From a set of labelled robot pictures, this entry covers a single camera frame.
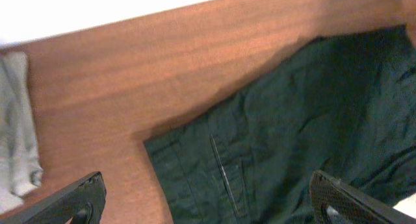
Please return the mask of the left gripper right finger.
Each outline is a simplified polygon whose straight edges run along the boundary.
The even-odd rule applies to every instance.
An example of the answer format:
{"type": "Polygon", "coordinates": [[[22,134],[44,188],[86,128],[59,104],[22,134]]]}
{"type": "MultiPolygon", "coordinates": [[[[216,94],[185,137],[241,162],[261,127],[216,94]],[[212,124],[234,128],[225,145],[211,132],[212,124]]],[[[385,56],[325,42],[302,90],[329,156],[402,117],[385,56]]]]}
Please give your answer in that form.
{"type": "Polygon", "coordinates": [[[309,195],[316,223],[415,224],[415,218],[321,170],[312,174],[309,195]]]}

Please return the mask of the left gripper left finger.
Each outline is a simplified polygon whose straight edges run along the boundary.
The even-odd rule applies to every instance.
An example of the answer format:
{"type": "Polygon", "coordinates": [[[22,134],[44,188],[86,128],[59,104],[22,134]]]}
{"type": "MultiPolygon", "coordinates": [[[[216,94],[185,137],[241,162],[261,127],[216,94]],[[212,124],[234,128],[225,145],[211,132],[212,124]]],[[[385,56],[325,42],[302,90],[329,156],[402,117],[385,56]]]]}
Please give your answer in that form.
{"type": "Polygon", "coordinates": [[[106,187],[95,171],[36,204],[1,220],[1,224],[99,223],[105,207],[106,187]]]}

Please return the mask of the black shorts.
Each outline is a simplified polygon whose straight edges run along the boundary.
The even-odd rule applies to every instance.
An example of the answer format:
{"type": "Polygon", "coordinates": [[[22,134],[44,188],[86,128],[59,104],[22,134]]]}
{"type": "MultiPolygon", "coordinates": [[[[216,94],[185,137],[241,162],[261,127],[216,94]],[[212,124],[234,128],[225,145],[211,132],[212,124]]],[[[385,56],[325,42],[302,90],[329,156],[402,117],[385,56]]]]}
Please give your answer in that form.
{"type": "Polygon", "coordinates": [[[312,223],[317,169],[393,206],[415,193],[415,47],[317,38],[144,145],[175,223],[312,223]]]}

